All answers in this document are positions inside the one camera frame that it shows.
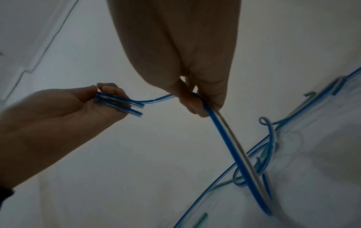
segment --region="dark sleeve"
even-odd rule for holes
[[[0,208],[1,208],[1,205],[3,204],[4,200],[9,198],[13,194],[14,194],[13,190],[0,187]]]

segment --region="hand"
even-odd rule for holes
[[[126,97],[113,83],[108,94]],[[127,114],[92,101],[96,86],[36,92],[0,113],[0,186],[13,188]]]
[[[123,48],[148,83],[207,116],[226,99],[240,0],[108,0]],[[179,77],[186,76],[184,83]]]

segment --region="white wall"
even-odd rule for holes
[[[361,65],[359,1],[243,1],[229,93],[222,113],[245,149],[302,94]],[[127,60],[104,0],[80,0],[38,69],[32,90],[115,82],[133,99],[164,91]],[[3,227],[162,227],[231,163],[209,119],[176,99],[148,105],[17,188]]]
[[[0,100],[32,70],[75,0],[0,1]]]

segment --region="human hand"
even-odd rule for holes
[[[148,83],[207,116],[198,94],[223,106],[233,59],[240,0],[108,0],[123,48]],[[180,76],[186,76],[184,83]]]
[[[114,83],[105,93],[127,97]],[[36,92],[0,113],[0,186],[13,188],[127,114],[97,104],[96,86]]]

